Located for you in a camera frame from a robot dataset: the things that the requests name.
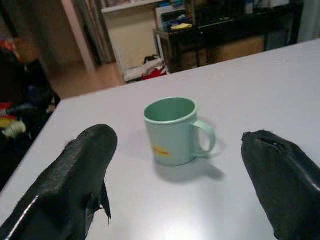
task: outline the red fabric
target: red fabric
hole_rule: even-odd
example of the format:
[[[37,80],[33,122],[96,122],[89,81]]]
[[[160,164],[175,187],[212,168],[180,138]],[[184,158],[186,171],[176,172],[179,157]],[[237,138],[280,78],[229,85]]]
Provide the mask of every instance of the red fabric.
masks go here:
[[[5,110],[5,109],[9,109],[13,106],[13,102],[0,102],[0,111],[1,110]],[[3,119],[17,119],[16,116],[11,116],[11,115],[7,115],[7,116],[2,116],[1,118]]]
[[[148,76],[143,76],[143,80],[154,79],[157,77],[167,75],[167,71],[165,71],[165,67],[162,67],[160,70],[154,69]]]

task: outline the wall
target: wall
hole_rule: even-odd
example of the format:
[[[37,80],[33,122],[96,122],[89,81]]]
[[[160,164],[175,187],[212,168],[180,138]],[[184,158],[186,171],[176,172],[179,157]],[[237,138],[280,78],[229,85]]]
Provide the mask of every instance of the wall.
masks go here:
[[[104,14],[116,58],[120,55],[126,69],[140,66],[146,56],[156,53],[154,9],[149,4]]]
[[[299,42],[320,38],[320,1],[304,0]]]
[[[81,55],[60,0],[5,0],[20,37],[39,49],[49,70],[81,61]]]

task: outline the white table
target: white table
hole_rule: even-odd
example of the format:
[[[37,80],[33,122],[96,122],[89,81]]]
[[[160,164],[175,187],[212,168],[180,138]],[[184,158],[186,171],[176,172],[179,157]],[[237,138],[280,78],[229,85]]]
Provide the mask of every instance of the white table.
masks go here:
[[[105,181],[112,221],[98,211],[88,240],[271,240],[273,229],[241,157],[260,129],[298,144],[320,165],[320,40],[64,100],[0,195],[0,224],[68,141],[108,124],[118,148]],[[218,136],[216,153],[181,167],[153,162],[149,103],[183,96]]]

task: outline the wooden floor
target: wooden floor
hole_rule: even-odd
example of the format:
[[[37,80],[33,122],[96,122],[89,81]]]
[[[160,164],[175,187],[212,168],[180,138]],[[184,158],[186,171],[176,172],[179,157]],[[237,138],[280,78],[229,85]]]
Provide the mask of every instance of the wooden floor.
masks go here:
[[[73,63],[49,75],[54,91],[61,99],[72,98],[125,84],[120,68],[110,63],[88,74],[83,63]]]

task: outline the mug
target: mug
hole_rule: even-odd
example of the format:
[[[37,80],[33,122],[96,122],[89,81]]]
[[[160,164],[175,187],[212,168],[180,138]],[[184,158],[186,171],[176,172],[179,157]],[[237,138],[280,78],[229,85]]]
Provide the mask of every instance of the mug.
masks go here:
[[[209,155],[216,144],[215,131],[197,119],[197,111],[197,105],[183,97],[164,98],[145,108],[144,122],[156,161],[179,166]],[[209,138],[208,150],[200,147],[198,129]]]

